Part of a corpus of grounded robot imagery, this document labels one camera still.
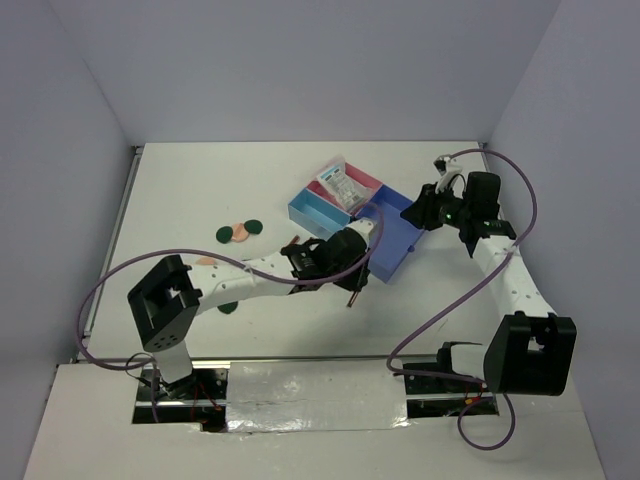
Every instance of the black bracket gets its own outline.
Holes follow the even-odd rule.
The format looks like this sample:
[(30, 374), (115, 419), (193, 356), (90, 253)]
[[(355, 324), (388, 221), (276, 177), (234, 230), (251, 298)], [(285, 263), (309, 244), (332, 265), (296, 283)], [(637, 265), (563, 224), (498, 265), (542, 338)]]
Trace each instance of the black bracket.
[[(505, 315), (484, 357), (484, 375), (494, 393), (560, 395), (564, 391), (576, 341), (569, 317)], [(540, 346), (530, 350), (535, 338)]]
[(180, 255), (164, 257), (127, 295), (145, 352), (170, 348), (184, 340), (202, 296)]

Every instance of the white table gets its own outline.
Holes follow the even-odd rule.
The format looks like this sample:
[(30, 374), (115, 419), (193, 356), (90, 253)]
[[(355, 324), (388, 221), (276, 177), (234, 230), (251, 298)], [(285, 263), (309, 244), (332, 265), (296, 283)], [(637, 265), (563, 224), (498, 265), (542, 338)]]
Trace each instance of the white table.
[[(414, 198), (437, 178), (432, 160), (471, 142), (152, 144), (145, 147), (113, 251), (112, 265), (150, 250), (190, 247), (239, 258), (279, 249), (305, 231), (287, 218), (288, 201), (329, 158), (349, 162)], [(480, 155), (462, 159), (483, 170)], [(258, 218), (264, 232), (220, 245), (223, 225)], [(154, 264), (107, 284), (89, 348), (124, 359), (141, 350), (126, 294)], [(393, 281), (376, 279), (353, 309), (348, 294), (325, 286), (314, 294), (243, 302), (229, 316), (209, 312), (187, 337), (200, 358), (383, 355), (480, 279), (452, 229), (426, 233)], [(408, 352), (434, 353), (445, 340), (487, 342), (499, 323), (487, 290), (423, 335)], [(28, 480), (238, 478), (491, 478), (602, 480), (604, 474), (571, 380), (561, 397), (513, 398), (518, 427), (495, 452), (470, 449), (453, 418), (413, 421), (377, 431), (207, 434), (188, 424), (132, 425), (137, 382), (92, 365), (58, 372), (30, 459)], [(500, 411), (506, 412), (500, 403)], [(465, 419), (480, 443), (502, 438), (508, 415)]]
[[(165, 248), (201, 248), (236, 258), (279, 250), (309, 233), (288, 219), (287, 204), (336, 154), (414, 199), (435, 181), (433, 160), (477, 147), (473, 142), (300, 142), (149, 144), (133, 182), (111, 265)], [(467, 171), (483, 158), (460, 159)], [(218, 228), (251, 218), (264, 231), (222, 245)], [(141, 350), (127, 292), (157, 262), (132, 266), (107, 283), (91, 332), (90, 350), (126, 359)], [(411, 331), (481, 279), (458, 240), (442, 228), (425, 233), (392, 279), (374, 277), (354, 308), (333, 285), (311, 294), (242, 302), (231, 315), (217, 310), (194, 321), (187, 345), (195, 358), (385, 355)], [(407, 353), (435, 353), (444, 340), (486, 343), (499, 323), (489, 290), (414, 342)]]

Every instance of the blue tray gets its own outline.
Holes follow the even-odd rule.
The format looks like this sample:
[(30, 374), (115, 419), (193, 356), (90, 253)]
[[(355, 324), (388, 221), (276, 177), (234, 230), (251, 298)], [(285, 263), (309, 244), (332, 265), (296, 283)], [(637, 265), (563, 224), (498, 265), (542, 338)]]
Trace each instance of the blue tray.
[[(392, 188), (380, 186), (371, 203), (375, 203), (384, 214), (384, 232), (380, 245), (369, 261), (369, 269), (374, 276), (387, 283), (409, 252), (413, 251), (424, 231), (400, 218), (400, 212), (411, 205), (411, 200)], [(307, 188), (296, 195), (288, 209), (291, 220), (324, 240), (351, 220), (348, 213)], [(357, 217), (376, 220), (378, 214), (373, 208), (365, 207)]]
[[(376, 204), (384, 215), (382, 240), (371, 256), (369, 269), (377, 278), (387, 283), (405, 257), (414, 250), (424, 230), (415, 228), (400, 218), (400, 212), (412, 202), (386, 185), (380, 187), (369, 203)], [(378, 213), (372, 207), (366, 206), (360, 210), (357, 217), (369, 217), (375, 220), (378, 218)]]

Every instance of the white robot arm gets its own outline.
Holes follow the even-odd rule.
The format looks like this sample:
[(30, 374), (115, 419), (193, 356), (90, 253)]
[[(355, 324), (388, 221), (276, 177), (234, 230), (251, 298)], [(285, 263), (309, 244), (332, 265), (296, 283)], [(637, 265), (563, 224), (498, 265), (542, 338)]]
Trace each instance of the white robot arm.
[[(129, 292), (128, 301), (143, 348), (154, 355), (165, 385), (179, 394), (189, 384), (193, 368), (185, 337), (196, 315), (252, 297), (290, 295), (321, 286), (276, 282), (255, 275), (254, 269), (290, 281), (341, 273), (362, 259), (375, 228), (375, 221), (361, 218), (327, 241), (312, 239), (246, 260), (244, 270), (225, 262), (189, 266), (179, 255), (163, 258)], [(367, 284), (367, 263), (335, 284), (360, 291)]]
[(462, 198), (453, 193), (461, 168), (450, 157), (434, 162), (440, 181), (423, 185), (418, 199), (401, 213), (416, 228), (449, 225), (485, 276), (511, 259), (489, 283), (502, 323), (490, 345), (447, 342), (438, 361), (451, 373), (484, 380), (494, 393), (560, 395), (566, 385), (576, 338), (568, 317), (558, 317), (542, 298), (514, 243), (511, 224), (499, 219), (500, 177), (468, 175)]

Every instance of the red wire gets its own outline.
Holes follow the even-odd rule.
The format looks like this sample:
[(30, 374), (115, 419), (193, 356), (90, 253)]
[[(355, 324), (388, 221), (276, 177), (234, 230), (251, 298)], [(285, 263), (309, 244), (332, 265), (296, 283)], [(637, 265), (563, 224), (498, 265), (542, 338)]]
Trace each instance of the red wire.
[(211, 397), (209, 396), (209, 394), (207, 393), (207, 391), (204, 389), (204, 386), (202, 385), (202, 383), (200, 383), (200, 388), (202, 389), (202, 393), (204, 393), (204, 396), (205, 396), (205, 397), (207, 397), (207, 398), (209, 399), (209, 401), (211, 402), (211, 405), (213, 405), (213, 408), (214, 408), (216, 411), (218, 411), (218, 412), (219, 412), (220, 410), (222, 410), (222, 407), (220, 407), (220, 405), (218, 405), (218, 404), (216, 403), (216, 401), (215, 401), (213, 398), (211, 398)]

